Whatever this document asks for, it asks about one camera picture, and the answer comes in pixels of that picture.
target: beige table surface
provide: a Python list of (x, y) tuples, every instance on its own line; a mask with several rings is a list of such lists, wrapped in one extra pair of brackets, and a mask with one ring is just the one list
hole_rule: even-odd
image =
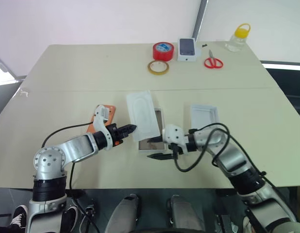
[[(233, 53), (223, 42), (207, 42), (196, 62), (168, 62), (164, 76), (148, 72), (152, 44), (52, 45), (42, 54), (23, 87), (34, 91), (192, 90), (277, 86), (248, 46)], [(208, 69), (208, 51), (224, 62)]]
[[(165, 124), (188, 130), (191, 104), (218, 107), (219, 119), (278, 186), (300, 185), (300, 117), (249, 47), (239, 53), (208, 42), (197, 62), (169, 62), (170, 71), (147, 71), (152, 45), (50, 46), (0, 115), (0, 187), (32, 188), (33, 156), (51, 132), (89, 122), (97, 104), (115, 105), (115, 123), (130, 123), (126, 95), (150, 90)], [(206, 69), (208, 50), (224, 62)], [(82, 134), (86, 127), (54, 135), (47, 145)], [(76, 188), (228, 188), (207, 155), (188, 173), (173, 161), (138, 153), (132, 137), (76, 165)], [(197, 153), (182, 156), (188, 166)]]
[[(127, 94), (119, 92), (31, 92), (16, 94), (0, 116), (0, 187), (31, 188), (33, 156), (44, 138), (67, 125), (88, 122), (93, 107), (101, 102), (117, 107), (114, 122), (129, 123)], [(165, 123), (188, 130), (192, 103), (218, 107), (227, 124), (253, 161), (278, 186), (300, 185), (300, 117), (278, 88), (152, 91), (156, 107), (163, 108)], [(82, 134), (86, 127), (54, 135), (56, 145)], [(188, 173), (173, 161), (156, 161), (138, 153), (132, 137), (76, 165), (77, 188), (228, 188), (228, 179), (211, 165), (207, 154)], [(188, 166), (197, 153), (182, 156)]]

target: scissors handle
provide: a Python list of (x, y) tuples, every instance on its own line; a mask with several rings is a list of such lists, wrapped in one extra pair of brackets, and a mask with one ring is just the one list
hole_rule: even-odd
[(223, 62), (217, 58), (209, 57), (205, 60), (204, 65), (210, 69), (219, 69), (223, 67)]

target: window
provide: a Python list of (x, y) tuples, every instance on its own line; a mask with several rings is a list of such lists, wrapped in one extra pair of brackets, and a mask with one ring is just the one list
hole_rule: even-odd
[(17, 81), (9, 72), (3, 72), (0, 69), (0, 85), (16, 83)]

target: black cable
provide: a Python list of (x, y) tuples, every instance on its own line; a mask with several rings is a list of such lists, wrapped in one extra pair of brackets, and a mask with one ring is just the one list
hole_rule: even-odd
[(241, 146), (241, 144), (230, 134), (230, 131), (228, 129), (228, 127), (224, 124), (221, 124), (221, 123), (213, 123), (213, 124), (210, 124), (210, 125), (207, 125), (201, 129), (199, 129), (198, 131), (200, 130), (203, 130), (209, 126), (212, 126), (212, 125), (221, 125), (223, 126), (225, 130), (221, 129), (221, 128), (215, 128), (213, 129), (210, 134), (208, 135), (207, 137), (207, 140), (206, 140), (206, 143), (205, 145), (203, 146), (203, 149), (202, 149), (202, 152), (200, 154), (200, 156), (198, 157), (198, 159), (195, 161), (194, 164), (192, 164), (190, 167), (188, 167), (187, 169), (182, 169), (179, 167), (178, 165), (178, 162), (177, 162), (177, 157), (178, 157), (178, 153), (177, 151), (173, 150), (173, 158), (174, 158), (174, 162), (175, 162), (175, 165), (176, 165), (176, 168), (181, 171), (181, 172), (188, 172), (190, 171), (191, 169), (193, 169), (199, 162), (200, 160), (202, 159), (203, 155), (205, 154), (206, 152), (206, 149), (208, 147), (208, 144), (209, 144), (209, 141), (212, 137), (212, 134), (215, 132), (215, 131), (221, 131), (223, 133), (225, 133), (227, 135), (227, 140), (226, 140), (226, 143), (225, 145), (222, 147), (222, 149), (213, 157), (212, 159), (212, 164), (216, 167), (217, 164), (215, 163), (216, 159), (218, 159), (218, 157), (220, 156), (220, 154), (226, 149), (228, 143), (229, 143), (229, 140), (230, 138), (233, 140), (234, 143), (237, 144), (237, 146), (242, 150), (242, 152), (244, 153), (244, 155), (246, 156), (246, 158), (248, 159), (248, 161), (251, 163), (251, 165), (253, 166), (253, 168), (258, 172), (259, 176), (265, 180), (272, 188), (273, 190), (275, 191), (275, 193), (280, 197), (280, 199), (282, 199), (282, 201), (288, 206), (288, 208), (290, 209), (290, 211), (293, 213), (293, 215), (296, 217), (297, 221), (299, 222), (298, 220), (298, 216), (296, 215), (295, 211), (292, 209), (291, 205), (285, 200), (285, 197), (282, 195), (282, 193), (278, 190), (278, 188), (268, 179), (266, 178), (266, 172), (265, 171), (260, 171), (257, 166), (253, 163), (253, 161), (251, 160), (251, 158), (249, 157), (249, 155), (247, 154), (247, 152), (245, 151), (245, 149)]
[(72, 176), (73, 176), (73, 171), (74, 171), (74, 166), (75, 163), (72, 163), (72, 168), (71, 168), (71, 173), (70, 173), (70, 179), (69, 179), (69, 190), (70, 190), (70, 194), (71, 194), (71, 198), (73, 199), (73, 201), (75, 202), (75, 204), (77, 205), (77, 207), (80, 209), (80, 211), (82, 212), (82, 214), (84, 214), (87, 218), (88, 221), (90, 221), (90, 223), (92, 223), (92, 225), (94, 226), (95, 230), (97, 231), (97, 233), (100, 233), (98, 227), (96, 226), (95, 222), (90, 218), (89, 215), (86, 214), (85, 210), (80, 206), (80, 204), (78, 203), (77, 199), (73, 196), (72, 193)]
[(59, 129), (59, 130), (56, 130), (56, 131), (54, 131), (53, 133), (51, 133), (49, 136), (47, 136), (46, 139), (44, 139), (44, 142), (42, 143), (41, 148), (44, 148), (44, 147), (45, 147), (45, 144), (46, 144), (46, 142), (49, 140), (50, 137), (52, 137), (54, 134), (56, 134), (56, 133), (58, 133), (58, 132), (60, 132), (60, 131), (62, 131), (62, 130), (67, 130), (67, 129), (71, 129), (71, 128), (75, 128), (75, 127), (80, 127), (80, 126), (90, 125), (90, 124), (92, 124), (92, 123), (93, 123), (93, 122), (91, 121), (91, 122), (89, 122), (89, 123), (85, 123), (85, 124), (81, 124), (81, 125), (71, 125), (71, 126), (63, 127), (63, 128), (61, 128), (61, 129)]
[(90, 222), (90, 221), (87, 221), (85, 233), (88, 233), (88, 231), (90, 230), (90, 225), (91, 225), (91, 222)]
[(257, 166), (253, 163), (253, 161), (251, 160), (251, 158), (249, 157), (249, 155), (247, 154), (247, 152), (245, 151), (245, 149), (241, 146), (241, 144), (232, 136), (230, 135), (230, 138), (233, 140), (234, 143), (237, 144), (237, 146), (242, 150), (242, 152), (245, 154), (245, 156), (247, 157), (248, 161), (251, 163), (251, 165), (253, 166), (254, 169), (257, 170), (258, 174), (260, 175), (260, 177), (262, 179), (264, 179), (275, 191), (275, 193), (280, 197), (280, 199), (282, 199), (282, 201), (288, 206), (288, 208), (290, 209), (290, 211), (293, 213), (293, 215), (296, 217), (296, 220), (299, 222), (300, 220), (298, 219), (298, 215), (295, 213), (295, 211), (292, 209), (291, 205), (286, 201), (286, 198), (283, 196), (283, 194), (279, 191), (279, 189), (268, 179), (266, 178), (267, 173), (265, 171), (260, 171)]
[[(222, 124), (222, 123), (213, 123), (213, 124), (207, 125), (207, 126), (201, 128), (201, 129), (199, 129), (199, 131), (200, 131), (200, 130), (203, 130), (203, 129), (209, 127), (209, 126), (213, 126), (213, 125), (221, 125), (221, 126), (223, 126), (223, 127), (227, 130), (227, 132), (229, 132), (229, 134), (227, 135), (228, 137), (227, 137), (227, 140), (226, 140), (224, 146), (223, 146), (222, 149), (214, 156), (214, 158), (213, 158), (213, 160), (212, 160), (212, 164), (213, 164), (214, 166), (217, 166), (217, 164), (215, 163), (215, 160), (220, 156), (220, 154), (221, 154), (221, 153), (226, 149), (226, 147), (228, 146), (229, 140), (230, 140), (230, 136), (229, 136), (229, 135), (230, 135), (230, 131), (229, 131), (228, 127), (227, 127), (226, 125)], [(213, 130), (209, 133), (209, 135), (208, 135), (208, 137), (207, 137), (207, 140), (206, 140), (206, 143), (205, 143), (205, 145), (203, 146), (202, 152), (200, 153), (199, 157), (197, 158), (197, 160), (196, 160), (191, 166), (189, 166), (189, 167), (186, 168), (186, 169), (183, 169), (183, 168), (181, 168), (181, 167), (179, 166), (178, 161), (177, 161), (177, 158), (178, 158), (178, 155), (176, 154), (177, 152), (176, 152), (175, 150), (173, 150), (173, 158), (174, 158), (174, 162), (175, 162), (176, 168), (177, 168), (179, 171), (181, 171), (181, 172), (188, 172), (188, 171), (192, 170), (192, 169), (200, 162), (200, 160), (201, 160), (202, 157), (204, 156), (204, 154), (205, 154), (205, 152), (206, 152), (206, 150), (207, 150), (208, 144), (209, 144), (209, 142), (210, 142), (210, 140), (211, 140), (212, 135), (213, 135), (216, 131), (219, 131), (219, 130), (221, 130), (221, 129), (220, 129), (220, 128), (215, 128), (215, 129), (213, 129)]]
[[(41, 148), (45, 147), (45, 144), (46, 144), (47, 140), (49, 140), (50, 137), (52, 137), (54, 134), (56, 134), (56, 133), (58, 133), (58, 132), (60, 132), (62, 130), (71, 129), (71, 128), (75, 128), (75, 127), (80, 127), (80, 126), (85, 126), (85, 125), (90, 125), (92, 123), (93, 122), (91, 121), (89, 123), (80, 124), (80, 125), (67, 126), (67, 127), (61, 128), (59, 130), (56, 130), (56, 131), (52, 132), (49, 136), (47, 136), (47, 138), (42, 143), (42, 147)], [(74, 166), (75, 166), (75, 163), (72, 164), (71, 174), (70, 174), (70, 180), (69, 180), (69, 190), (70, 190), (71, 198), (73, 199), (73, 201), (77, 205), (78, 209), (86, 216), (86, 218), (90, 221), (90, 223), (92, 223), (92, 225), (96, 229), (97, 233), (100, 233), (100, 231), (99, 231), (98, 227), (96, 226), (96, 224), (94, 223), (94, 221), (86, 214), (85, 210), (80, 206), (80, 204), (78, 203), (77, 199), (73, 196), (71, 183), (72, 183), (72, 175), (73, 175)]]

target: white wall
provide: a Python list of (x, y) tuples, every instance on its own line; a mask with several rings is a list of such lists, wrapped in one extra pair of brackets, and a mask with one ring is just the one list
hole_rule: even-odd
[[(200, 0), (0, 0), (0, 59), (18, 76), (50, 44), (177, 41)], [(209, 0), (199, 40), (228, 40), (248, 22), (260, 60), (300, 62), (300, 0)]]

